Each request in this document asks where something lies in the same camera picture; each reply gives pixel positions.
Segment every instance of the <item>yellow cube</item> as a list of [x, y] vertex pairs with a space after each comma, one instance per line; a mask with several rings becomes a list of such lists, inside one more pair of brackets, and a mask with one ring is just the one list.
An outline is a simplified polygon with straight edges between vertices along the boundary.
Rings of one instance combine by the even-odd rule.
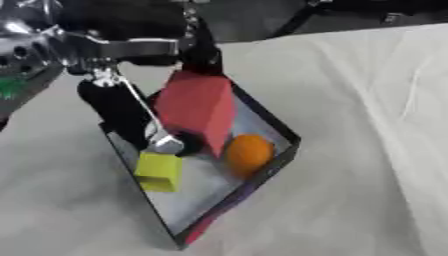
[[134, 173], [144, 190], [176, 192], [181, 176], [182, 159], [175, 155], [143, 152]]

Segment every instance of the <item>orange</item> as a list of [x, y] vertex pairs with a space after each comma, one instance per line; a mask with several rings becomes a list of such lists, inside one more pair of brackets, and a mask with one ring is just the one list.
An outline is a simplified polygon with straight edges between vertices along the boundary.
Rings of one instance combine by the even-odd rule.
[[249, 178], [273, 157], [274, 145], [256, 134], [237, 136], [225, 154], [232, 173], [242, 179]]

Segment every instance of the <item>gray floor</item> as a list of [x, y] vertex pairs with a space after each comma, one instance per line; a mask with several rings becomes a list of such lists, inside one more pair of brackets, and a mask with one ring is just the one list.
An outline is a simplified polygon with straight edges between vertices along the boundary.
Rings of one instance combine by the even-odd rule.
[[[220, 42], [260, 40], [284, 24], [304, 5], [304, 0], [211, 0], [201, 6]], [[297, 33], [366, 29], [377, 27], [431, 24], [447, 21], [446, 15], [403, 17], [392, 24], [377, 18], [347, 14], [315, 16]]]

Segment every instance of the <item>white table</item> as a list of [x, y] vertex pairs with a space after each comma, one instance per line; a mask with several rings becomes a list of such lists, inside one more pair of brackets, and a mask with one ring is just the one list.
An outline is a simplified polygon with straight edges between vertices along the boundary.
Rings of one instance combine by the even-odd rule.
[[[78, 78], [0, 135], [8, 256], [447, 255], [448, 26], [223, 46], [227, 73], [300, 133], [299, 156], [184, 252], [76, 95]], [[126, 66], [154, 91], [170, 70]]]

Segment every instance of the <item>red cube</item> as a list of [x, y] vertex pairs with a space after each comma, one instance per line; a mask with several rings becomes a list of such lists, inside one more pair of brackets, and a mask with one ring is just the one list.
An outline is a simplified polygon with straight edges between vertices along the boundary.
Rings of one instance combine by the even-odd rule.
[[212, 153], [220, 156], [235, 118], [229, 79], [176, 71], [155, 107], [167, 130], [198, 134]]

